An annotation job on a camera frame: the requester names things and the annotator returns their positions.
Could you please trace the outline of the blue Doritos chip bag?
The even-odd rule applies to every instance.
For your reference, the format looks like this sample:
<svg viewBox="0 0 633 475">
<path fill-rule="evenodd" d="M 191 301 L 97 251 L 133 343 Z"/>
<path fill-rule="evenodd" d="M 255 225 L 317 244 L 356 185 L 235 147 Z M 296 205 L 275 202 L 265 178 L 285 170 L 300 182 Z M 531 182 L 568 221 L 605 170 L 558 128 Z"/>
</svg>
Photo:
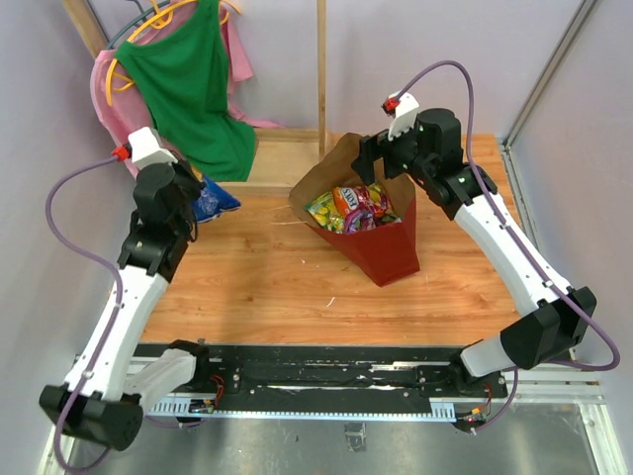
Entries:
<svg viewBox="0 0 633 475">
<path fill-rule="evenodd" d="M 218 183 L 208 178 L 196 167 L 193 167 L 192 171 L 204 185 L 200 196 L 192 203 L 199 224 L 210 222 L 223 213 L 233 212 L 241 207 L 241 202 Z"/>
</svg>

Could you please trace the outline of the yellow green candy bag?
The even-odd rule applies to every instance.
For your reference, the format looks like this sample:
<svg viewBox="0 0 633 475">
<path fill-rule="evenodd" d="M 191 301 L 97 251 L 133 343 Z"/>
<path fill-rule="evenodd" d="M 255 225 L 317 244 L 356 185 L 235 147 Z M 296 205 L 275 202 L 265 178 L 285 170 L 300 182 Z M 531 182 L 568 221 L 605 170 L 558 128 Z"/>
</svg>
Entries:
<svg viewBox="0 0 633 475">
<path fill-rule="evenodd" d="M 312 200 L 305 210 L 321 228 L 337 234 L 344 232 L 345 218 L 336 207 L 331 191 Z"/>
</svg>

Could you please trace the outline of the purple Tops candy bag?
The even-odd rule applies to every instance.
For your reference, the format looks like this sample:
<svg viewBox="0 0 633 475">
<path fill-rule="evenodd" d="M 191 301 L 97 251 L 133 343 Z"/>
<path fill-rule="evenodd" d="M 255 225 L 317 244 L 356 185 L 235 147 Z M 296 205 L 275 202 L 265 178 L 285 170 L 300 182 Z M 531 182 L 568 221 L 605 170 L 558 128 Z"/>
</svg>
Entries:
<svg viewBox="0 0 633 475">
<path fill-rule="evenodd" d="M 346 214 L 344 233 L 352 235 L 401 221 L 389 201 L 365 201 Z"/>
</svg>

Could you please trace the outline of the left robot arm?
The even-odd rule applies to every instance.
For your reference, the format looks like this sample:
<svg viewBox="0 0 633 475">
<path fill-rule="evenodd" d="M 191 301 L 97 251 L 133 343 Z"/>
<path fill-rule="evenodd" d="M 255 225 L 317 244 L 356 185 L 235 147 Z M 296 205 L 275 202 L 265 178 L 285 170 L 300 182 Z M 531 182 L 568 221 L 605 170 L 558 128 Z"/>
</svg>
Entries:
<svg viewBox="0 0 633 475">
<path fill-rule="evenodd" d="M 137 175 L 136 207 L 117 263 L 64 237 L 45 202 L 47 224 L 72 251 L 103 265 L 113 276 L 107 304 L 64 382 L 47 385 L 40 406 L 63 436 L 123 451 L 138 434 L 145 412 L 180 386 L 198 392 L 212 379 L 208 350 L 176 340 L 135 375 L 128 368 L 142 331 L 174 277 L 197 231 L 192 204 L 203 183 L 182 160 L 155 163 Z"/>
</svg>

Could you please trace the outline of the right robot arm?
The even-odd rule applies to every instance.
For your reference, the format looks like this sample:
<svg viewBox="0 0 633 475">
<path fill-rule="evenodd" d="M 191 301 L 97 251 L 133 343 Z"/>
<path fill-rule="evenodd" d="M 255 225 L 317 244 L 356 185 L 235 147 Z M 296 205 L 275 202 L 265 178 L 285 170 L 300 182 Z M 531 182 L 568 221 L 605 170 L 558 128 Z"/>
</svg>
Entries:
<svg viewBox="0 0 633 475">
<path fill-rule="evenodd" d="M 450 388 L 469 396 L 484 377 L 508 368 L 531 369 L 580 343 L 596 298 L 575 288 L 552 269 L 510 215 L 496 185 L 479 166 L 464 159 L 461 123 L 447 109 L 412 112 L 397 118 L 403 130 L 361 138 L 352 163 L 363 183 L 384 174 L 406 173 L 478 245 L 502 279 L 520 317 L 498 335 L 464 347 L 448 371 Z"/>
</svg>

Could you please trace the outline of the orange Tops candy bag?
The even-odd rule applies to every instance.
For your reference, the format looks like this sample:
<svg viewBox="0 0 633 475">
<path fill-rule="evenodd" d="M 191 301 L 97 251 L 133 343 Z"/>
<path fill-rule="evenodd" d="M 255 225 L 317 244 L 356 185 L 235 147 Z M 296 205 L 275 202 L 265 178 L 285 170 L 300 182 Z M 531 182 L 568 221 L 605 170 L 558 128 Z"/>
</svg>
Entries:
<svg viewBox="0 0 633 475">
<path fill-rule="evenodd" d="M 358 211 L 369 212 L 372 216 L 381 218 L 391 209 L 387 193 L 378 182 L 370 185 L 336 187 L 331 193 L 337 210 L 344 218 Z"/>
</svg>

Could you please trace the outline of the wooden clothes rack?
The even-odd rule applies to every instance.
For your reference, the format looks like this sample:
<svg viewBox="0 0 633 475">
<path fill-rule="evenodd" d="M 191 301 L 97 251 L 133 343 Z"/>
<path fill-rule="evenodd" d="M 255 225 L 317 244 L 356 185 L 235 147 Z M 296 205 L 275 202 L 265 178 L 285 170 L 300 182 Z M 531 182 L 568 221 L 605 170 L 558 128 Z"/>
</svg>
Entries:
<svg viewBox="0 0 633 475">
<path fill-rule="evenodd" d="M 62 6 L 92 57 L 107 40 L 97 14 L 88 1 L 64 1 Z M 244 182 L 226 182 L 230 191 L 251 189 L 254 194 L 284 196 L 334 145 L 326 125 L 326 3 L 316 3 L 317 16 L 317 115 L 315 129 L 258 129 L 254 164 Z"/>
</svg>

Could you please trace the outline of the pink shirt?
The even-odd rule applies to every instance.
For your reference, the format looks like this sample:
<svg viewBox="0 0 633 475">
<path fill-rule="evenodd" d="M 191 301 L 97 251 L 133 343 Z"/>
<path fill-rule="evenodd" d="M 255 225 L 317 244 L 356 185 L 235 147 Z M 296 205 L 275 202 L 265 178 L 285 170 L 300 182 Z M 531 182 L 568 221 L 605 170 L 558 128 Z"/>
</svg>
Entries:
<svg viewBox="0 0 633 475">
<path fill-rule="evenodd" d="M 184 25 L 193 15 L 193 11 L 198 2 L 199 1 L 195 1 L 194 4 L 175 11 L 175 18 L 178 18 L 177 22 L 183 23 Z M 272 125 L 271 122 L 250 120 L 230 102 L 230 96 L 234 85 L 240 81 L 250 78 L 253 72 L 239 42 L 235 29 L 229 21 L 230 11 L 226 2 L 217 2 L 219 3 L 220 32 L 228 57 L 228 111 L 233 118 L 245 122 L 253 127 L 254 131 L 258 128 L 269 128 Z M 118 47 L 130 36 L 130 34 L 135 31 L 136 28 L 137 27 L 133 27 L 133 31 L 131 33 L 124 34 L 123 40 L 114 49 L 101 50 L 95 59 L 91 73 L 90 92 L 95 112 L 102 125 L 106 128 L 116 143 L 126 142 L 129 134 L 138 129 L 143 127 L 153 128 L 149 110 L 138 88 L 136 87 L 136 84 L 125 91 L 114 91 L 112 106 L 107 104 L 105 97 L 105 76 L 107 68 L 113 58 L 113 55 L 116 54 Z M 157 34 L 157 39 L 152 41 L 153 43 L 161 40 L 161 37 L 164 35 L 162 31 L 157 30 L 147 30 L 146 32 L 148 34 Z M 130 77 L 120 63 L 118 64 L 116 71 Z M 176 150 L 179 151 L 175 145 L 171 144 L 162 136 L 160 137 L 165 143 L 174 146 Z"/>
</svg>

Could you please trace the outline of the green shirt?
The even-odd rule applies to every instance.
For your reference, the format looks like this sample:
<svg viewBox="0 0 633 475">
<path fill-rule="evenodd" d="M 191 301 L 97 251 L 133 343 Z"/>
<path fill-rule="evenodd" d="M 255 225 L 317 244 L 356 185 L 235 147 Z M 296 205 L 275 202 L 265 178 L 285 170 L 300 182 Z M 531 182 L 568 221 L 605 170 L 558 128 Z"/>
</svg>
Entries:
<svg viewBox="0 0 633 475">
<path fill-rule="evenodd" d="M 199 1 L 189 20 L 165 40 L 118 48 L 115 56 L 164 139 L 214 181 L 248 178 L 256 133 L 228 111 L 228 57 L 217 1 Z"/>
</svg>

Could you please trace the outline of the yellow clothes hanger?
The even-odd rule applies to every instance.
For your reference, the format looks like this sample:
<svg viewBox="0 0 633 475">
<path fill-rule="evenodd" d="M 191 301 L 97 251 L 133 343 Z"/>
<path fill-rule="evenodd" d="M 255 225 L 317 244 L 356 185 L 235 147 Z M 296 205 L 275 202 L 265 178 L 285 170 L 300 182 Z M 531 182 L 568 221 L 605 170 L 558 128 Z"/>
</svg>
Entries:
<svg viewBox="0 0 633 475">
<path fill-rule="evenodd" d="M 145 48 L 147 45 L 151 45 L 152 41 L 157 39 L 157 34 L 148 34 L 147 30 L 162 31 L 164 35 L 161 39 L 165 40 L 183 26 L 183 23 L 177 22 L 178 18 L 175 18 L 174 12 L 194 3 L 195 0 L 170 1 L 164 7 L 159 7 L 156 2 L 153 2 L 151 9 L 143 11 L 136 20 L 132 20 L 131 27 L 140 20 L 143 20 L 143 23 L 130 34 L 119 48 L 128 49 L 130 46 Z M 118 64 L 118 58 L 113 55 L 105 76 L 105 97 L 109 106 L 113 105 L 114 91 L 125 91 L 135 85 L 130 77 L 116 71 Z"/>
</svg>

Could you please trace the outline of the dark green clothes hanger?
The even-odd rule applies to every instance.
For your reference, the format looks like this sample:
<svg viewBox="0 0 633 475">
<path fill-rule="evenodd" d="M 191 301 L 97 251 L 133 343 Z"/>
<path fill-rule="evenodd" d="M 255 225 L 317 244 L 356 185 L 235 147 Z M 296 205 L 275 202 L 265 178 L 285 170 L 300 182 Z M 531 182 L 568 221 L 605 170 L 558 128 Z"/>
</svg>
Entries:
<svg viewBox="0 0 633 475">
<path fill-rule="evenodd" d="M 128 13 L 125 16 L 126 21 L 109 37 L 105 49 L 114 49 L 123 40 L 124 34 L 131 33 L 133 27 L 139 27 L 143 21 L 148 20 L 153 15 L 154 7 L 150 1 L 131 0 L 126 1 L 126 4 L 134 5 L 136 10 L 133 14 Z"/>
</svg>

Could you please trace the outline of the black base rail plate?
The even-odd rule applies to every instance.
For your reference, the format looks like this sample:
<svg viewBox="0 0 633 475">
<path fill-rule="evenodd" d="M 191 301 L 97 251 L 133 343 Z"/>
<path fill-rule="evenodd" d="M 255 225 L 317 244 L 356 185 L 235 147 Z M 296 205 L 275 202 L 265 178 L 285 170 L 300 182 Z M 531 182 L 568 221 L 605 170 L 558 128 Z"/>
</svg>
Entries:
<svg viewBox="0 0 633 475">
<path fill-rule="evenodd" d="M 196 376 L 176 386 L 202 396 L 222 393 L 219 408 L 295 416 L 428 415 L 431 399 L 502 398 L 500 373 L 469 380 L 450 347 L 170 345 L 194 358 Z"/>
</svg>

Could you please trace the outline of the aluminium frame post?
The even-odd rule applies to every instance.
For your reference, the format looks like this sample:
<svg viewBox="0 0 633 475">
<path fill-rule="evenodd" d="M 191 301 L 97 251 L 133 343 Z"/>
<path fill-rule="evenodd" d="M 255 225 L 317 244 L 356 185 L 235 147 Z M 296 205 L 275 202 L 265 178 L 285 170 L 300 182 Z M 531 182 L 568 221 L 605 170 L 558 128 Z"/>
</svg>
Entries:
<svg viewBox="0 0 633 475">
<path fill-rule="evenodd" d="M 592 14 L 600 4 L 601 1 L 599 0 L 582 0 L 579 3 L 568 25 L 565 27 L 563 34 L 558 39 L 554 49 L 549 55 L 527 98 L 521 106 L 517 116 L 513 120 L 507 134 L 501 141 L 504 148 L 511 149 L 519 139 L 519 136 L 527 125 L 528 120 L 533 115 L 541 99 L 563 66 L 571 49 L 581 36 Z"/>
</svg>

